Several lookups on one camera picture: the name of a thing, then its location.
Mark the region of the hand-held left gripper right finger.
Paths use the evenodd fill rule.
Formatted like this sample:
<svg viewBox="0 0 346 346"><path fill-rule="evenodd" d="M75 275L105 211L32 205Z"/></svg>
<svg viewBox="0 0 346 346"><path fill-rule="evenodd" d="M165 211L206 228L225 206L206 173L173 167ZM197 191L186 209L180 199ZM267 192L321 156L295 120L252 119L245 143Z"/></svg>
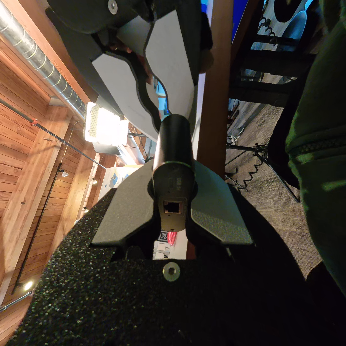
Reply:
<svg viewBox="0 0 346 346"><path fill-rule="evenodd" d="M188 240L195 246L204 242L252 245L253 239L228 184L196 160L194 170L197 193L187 218Z"/></svg>

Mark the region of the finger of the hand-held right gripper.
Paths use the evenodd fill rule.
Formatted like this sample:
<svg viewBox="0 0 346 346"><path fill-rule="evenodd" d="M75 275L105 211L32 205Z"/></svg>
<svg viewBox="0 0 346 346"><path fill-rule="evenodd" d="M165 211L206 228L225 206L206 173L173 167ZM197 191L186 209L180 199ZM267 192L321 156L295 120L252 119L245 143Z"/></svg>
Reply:
<svg viewBox="0 0 346 346"><path fill-rule="evenodd" d="M161 119L158 97L146 83L146 72L136 54L106 52L92 65L122 114L152 141L158 141Z"/></svg>
<svg viewBox="0 0 346 346"><path fill-rule="evenodd" d="M199 78L202 11L174 9L153 23L135 17L117 38L144 59L144 65L166 92L168 111L191 117Z"/></svg>

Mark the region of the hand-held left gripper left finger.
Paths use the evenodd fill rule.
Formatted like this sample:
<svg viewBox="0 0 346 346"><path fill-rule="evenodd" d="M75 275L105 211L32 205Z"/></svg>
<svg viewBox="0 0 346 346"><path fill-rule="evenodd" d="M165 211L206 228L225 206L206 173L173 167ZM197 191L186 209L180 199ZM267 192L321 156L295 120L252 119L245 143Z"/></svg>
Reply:
<svg viewBox="0 0 346 346"><path fill-rule="evenodd" d="M145 163L116 188L91 242L93 247L154 247L161 220L150 191L153 163Z"/></svg>

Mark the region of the black network switch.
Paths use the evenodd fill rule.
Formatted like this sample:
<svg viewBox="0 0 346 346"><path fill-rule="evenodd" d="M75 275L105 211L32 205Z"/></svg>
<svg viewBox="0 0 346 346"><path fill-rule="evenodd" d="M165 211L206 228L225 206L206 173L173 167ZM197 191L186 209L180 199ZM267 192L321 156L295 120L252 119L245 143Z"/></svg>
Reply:
<svg viewBox="0 0 346 346"><path fill-rule="evenodd" d="M184 116L162 121L152 170L162 230L183 231L196 184L190 124Z"/></svg>

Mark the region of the person's right hand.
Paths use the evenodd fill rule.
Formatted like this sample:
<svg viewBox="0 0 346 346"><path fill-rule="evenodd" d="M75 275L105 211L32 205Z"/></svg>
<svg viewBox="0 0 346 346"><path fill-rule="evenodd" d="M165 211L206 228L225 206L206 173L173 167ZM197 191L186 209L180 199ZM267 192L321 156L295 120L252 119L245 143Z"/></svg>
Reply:
<svg viewBox="0 0 346 346"><path fill-rule="evenodd" d="M214 63L212 47L213 39L209 20L206 13L201 12L199 74L204 74Z"/></svg>

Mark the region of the studio light panel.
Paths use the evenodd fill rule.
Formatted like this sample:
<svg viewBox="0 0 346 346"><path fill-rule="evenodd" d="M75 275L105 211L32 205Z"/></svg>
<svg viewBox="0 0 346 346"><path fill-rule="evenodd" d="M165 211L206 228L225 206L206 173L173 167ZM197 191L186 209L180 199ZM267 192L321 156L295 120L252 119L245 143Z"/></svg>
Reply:
<svg viewBox="0 0 346 346"><path fill-rule="evenodd" d="M84 139L93 144L96 153L121 155L120 149L127 144L129 121L88 102L84 115Z"/></svg>

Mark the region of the person's green sweatshirt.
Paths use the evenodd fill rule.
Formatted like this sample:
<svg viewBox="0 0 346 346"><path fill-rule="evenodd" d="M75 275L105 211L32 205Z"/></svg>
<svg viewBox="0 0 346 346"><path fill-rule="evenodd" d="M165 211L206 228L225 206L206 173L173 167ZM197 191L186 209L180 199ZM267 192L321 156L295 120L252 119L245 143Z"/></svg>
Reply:
<svg viewBox="0 0 346 346"><path fill-rule="evenodd" d="M286 139L311 239L345 296L345 1L319 1L326 39L308 73Z"/></svg>

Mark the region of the metal ventilation duct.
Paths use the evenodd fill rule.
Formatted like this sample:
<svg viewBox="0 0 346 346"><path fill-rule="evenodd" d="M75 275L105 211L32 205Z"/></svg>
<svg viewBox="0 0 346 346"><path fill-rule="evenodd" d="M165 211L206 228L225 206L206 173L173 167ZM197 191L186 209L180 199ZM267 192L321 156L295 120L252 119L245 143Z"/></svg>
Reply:
<svg viewBox="0 0 346 346"><path fill-rule="evenodd" d="M54 94L84 121L85 103L37 42L19 23L13 13L0 2L1 38L9 42L16 53L43 80Z"/></svg>

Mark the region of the black track light rail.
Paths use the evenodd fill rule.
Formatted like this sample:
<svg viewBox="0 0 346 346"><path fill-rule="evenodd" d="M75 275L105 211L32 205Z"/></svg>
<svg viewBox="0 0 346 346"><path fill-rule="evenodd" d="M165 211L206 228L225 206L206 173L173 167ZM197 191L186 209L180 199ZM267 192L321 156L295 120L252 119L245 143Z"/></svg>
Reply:
<svg viewBox="0 0 346 346"><path fill-rule="evenodd" d="M38 219L38 221L37 221L36 227L35 227L35 229L34 229L32 238L31 238L31 240L30 240L30 243L29 243L29 246L28 246L28 249L27 249L27 252L25 253L25 257L24 257L23 262L22 262L22 264L21 264L20 271L19 271L19 273L18 273L18 276L17 276L16 282L15 282L14 288L13 288L13 290L12 290L12 292L11 292L11 295L14 295L14 294L15 294L15 291L16 291L16 289L17 289L17 287L20 286L20 279L21 279L22 273L23 273L23 271L24 271L24 267L25 267L25 265L26 265L26 262L27 262L29 253L30 253L30 251L31 251L31 249L32 249L32 245L33 245L33 243L34 243L34 240L35 240L35 237L36 237L36 234L37 234L37 231L38 231L38 227L40 226L40 223L41 223L41 220L42 220L42 218L43 218L44 212L45 212L46 207L47 207L47 205L48 205L48 202L49 202L51 193L52 193L52 191L53 191L54 184L55 184L55 182L56 182L56 180L57 180L58 174L59 174L59 173L64 173L64 170L61 168L61 166L62 166L62 162L59 163L59 165L58 165L58 167L57 167L57 170L56 170L56 172L55 172L55 175L54 175L54 178L53 178L53 182L52 182L52 184L51 184L51 186L50 186L50 189L49 189L49 191L48 191L48 195L47 195L47 197L46 197L46 200L45 200L45 202L44 202L43 208L42 208L42 210L41 210L41 214L40 214L40 216L39 216L39 219Z"/></svg>

